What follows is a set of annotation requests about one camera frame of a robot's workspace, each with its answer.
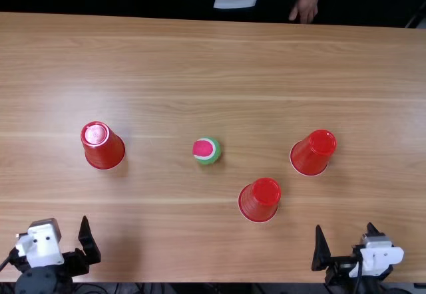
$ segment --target upside-down red cup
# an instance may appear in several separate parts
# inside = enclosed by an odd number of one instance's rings
[[[124,158],[123,141],[103,122],[86,124],[81,130],[81,142],[87,162],[96,169],[114,168]]]
[[[242,189],[238,197],[241,213],[253,222],[273,218],[281,198],[280,185],[274,179],[262,178]]]
[[[327,130],[316,130],[296,143],[290,152],[292,166],[305,176],[317,176],[327,168],[337,141]]]

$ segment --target wood grain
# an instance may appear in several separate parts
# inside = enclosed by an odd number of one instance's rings
[[[426,282],[425,57],[409,29],[1,13],[0,257],[49,217],[70,251],[87,215],[103,262],[78,280],[315,282],[316,224],[347,255],[371,221],[405,250],[389,280]],[[126,143],[114,170],[85,161],[92,120]],[[288,154],[318,128],[337,151],[303,177]],[[283,197],[255,224],[236,200],[264,176]]]

